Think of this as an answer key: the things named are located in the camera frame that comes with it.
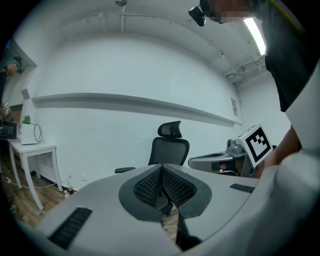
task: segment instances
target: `wooden floor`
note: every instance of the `wooden floor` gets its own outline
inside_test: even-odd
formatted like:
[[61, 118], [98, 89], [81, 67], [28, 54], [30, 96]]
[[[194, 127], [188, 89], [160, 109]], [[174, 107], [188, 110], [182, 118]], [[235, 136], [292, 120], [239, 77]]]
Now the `wooden floor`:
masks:
[[[9, 158], [2, 157], [0, 162], [3, 172], [1, 175], [1, 183], [4, 193], [7, 196], [12, 197], [12, 204], [17, 205], [18, 207], [17, 212], [14, 214], [16, 220], [23, 221], [32, 227], [36, 227], [47, 212], [65, 199], [64, 193], [60, 192], [54, 185], [46, 188], [38, 188], [48, 186], [50, 183], [43, 179], [38, 179], [37, 176], [34, 175], [32, 176], [32, 181], [34, 187], [38, 188], [36, 189], [36, 192], [44, 207], [43, 210], [39, 210], [29, 188], [22, 187], [22, 189], [19, 189], [17, 185], [8, 184], [3, 181], [3, 177], [8, 177], [12, 180], [12, 183], [17, 184]], [[19, 158], [15, 159], [15, 163], [21, 185], [28, 186], [24, 170], [21, 169]], [[176, 207], [172, 209], [170, 216], [164, 217], [163, 229], [169, 238], [174, 242], [176, 240], [178, 230], [178, 209]]]

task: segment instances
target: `table leg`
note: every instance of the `table leg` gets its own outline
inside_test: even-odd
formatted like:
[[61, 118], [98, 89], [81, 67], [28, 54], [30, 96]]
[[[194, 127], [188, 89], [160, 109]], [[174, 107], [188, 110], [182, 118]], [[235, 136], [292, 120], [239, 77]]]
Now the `table leg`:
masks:
[[30, 189], [31, 194], [33, 196], [33, 199], [35, 200], [35, 203], [38, 206], [38, 208], [40, 210], [43, 210], [44, 207], [43, 207], [42, 203], [40, 202], [40, 199], [39, 199], [37, 192], [36, 192], [36, 189], [34, 187], [34, 183], [31, 179], [31, 174], [30, 174], [30, 169], [29, 169], [29, 164], [28, 164], [28, 157], [25, 153], [23, 153], [22, 158], [23, 158], [22, 162], [23, 162], [23, 169], [24, 169], [26, 181], [28, 182], [28, 186], [29, 186], [29, 189]]
[[62, 191], [63, 189], [62, 189], [61, 180], [60, 180], [59, 171], [58, 171], [57, 155], [56, 155], [55, 148], [52, 151], [52, 167], [53, 167], [53, 172], [55, 176], [55, 182], [58, 185], [59, 191]]
[[14, 149], [12, 148], [11, 144], [9, 146], [9, 151], [10, 151], [10, 160], [11, 160], [11, 165], [12, 165], [15, 181], [16, 181], [16, 183], [18, 185], [18, 188], [22, 189], [22, 186], [21, 186], [21, 183], [20, 183], [20, 179], [19, 179], [19, 176], [18, 176], [18, 172], [17, 172]]
[[40, 155], [35, 155], [36, 157], [36, 164], [37, 164], [37, 169], [35, 169], [35, 173], [38, 179], [40, 179], [40, 168], [39, 168], [39, 160], [40, 160]]

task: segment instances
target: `office chair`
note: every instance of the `office chair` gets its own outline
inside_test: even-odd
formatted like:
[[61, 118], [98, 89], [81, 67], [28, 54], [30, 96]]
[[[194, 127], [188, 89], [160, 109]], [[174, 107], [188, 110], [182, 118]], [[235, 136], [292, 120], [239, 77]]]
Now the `office chair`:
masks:
[[[154, 138], [152, 142], [151, 155], [148, 166], [155, 164], [176, 164], [183, 166], [189, 153], [190, 144], [182, 139], [179, 126], [181, 121], [167, 122], [158, 128], [160, 137]], [[135, 167], [125, 167], [115, 169], [116, 174], [128, 172]], [[169, 214], [173, 204], [168, 200], [168, 195], [164, 190], [159, 192], [156, 208], [163, 214]]]

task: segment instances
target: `black shirt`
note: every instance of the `black shirt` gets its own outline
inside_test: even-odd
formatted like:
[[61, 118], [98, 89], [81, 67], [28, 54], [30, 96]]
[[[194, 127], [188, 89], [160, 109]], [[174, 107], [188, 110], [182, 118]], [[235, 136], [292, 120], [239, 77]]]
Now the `black shirt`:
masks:
[[262, 21], [266, 69], [274, 78], [280, 108], [285, 112], [308, 82], [318, 55], [312, 51], [305, 29], [290, 15], [292, 12], [282, 1], [251, 0], [251, 7], [257, 19]]
[[0, 68], [0, 106], [4, 95], [5, 86], [8, 80], [7, 66]]

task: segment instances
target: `white table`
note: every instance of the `white table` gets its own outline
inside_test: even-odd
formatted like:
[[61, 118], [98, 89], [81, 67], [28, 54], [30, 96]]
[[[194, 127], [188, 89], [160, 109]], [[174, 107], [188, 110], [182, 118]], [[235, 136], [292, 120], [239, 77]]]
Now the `white table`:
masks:
[[[34, 183], [31, 179], [30, 175], [30, 169], [29, 169], [29, 164], [28, 164], [28, 157], [32, 156], [38, 156], [41, 154], [46, 154], [46, 153], [52, 153], [52, 167], [53, 167], [53, 172], [55, 176], [55, 182], [58, 186], [59, 191], [62, 191], [62, 185], [61, 185], [61, 180], [59, 177], [59, 172], [58, 172], [58, 166], [57, 166], [57, 155], [56, 155], [56, 145], [48, 142], [40, 142], [39, 144], [32, 144], [32, 145], [22, 145], [18, 140], [9, 140], [10, 144], [10, 159], [11, 159], [11, 164], [14, 172], [14, 177], [16, 180], [16, 183], [19, 187], [19, 189], [22, 188], [20, 179], [18, 177], [17, 173], [17, 167], [15, 163], [15, 156], [14, 156], [14, 150], [17, 151], [20, 154], [20, 160], [21, 160], [21, 166], [24, 170], [26, 181], [28, 182], [28, 186], [30, 188], [30, 191], [32, 193], [33, 199], [36, 202], [36, 205], [40, 210], [43, 210], [44, 207], [42, 203], [40, 202], [40, 199], [37, 195]], [[38, 168], [35, 170], [36, 171], [36, 176], [38, 179], [40, 179], [40, 173], [39, 173], [39, 165]]]

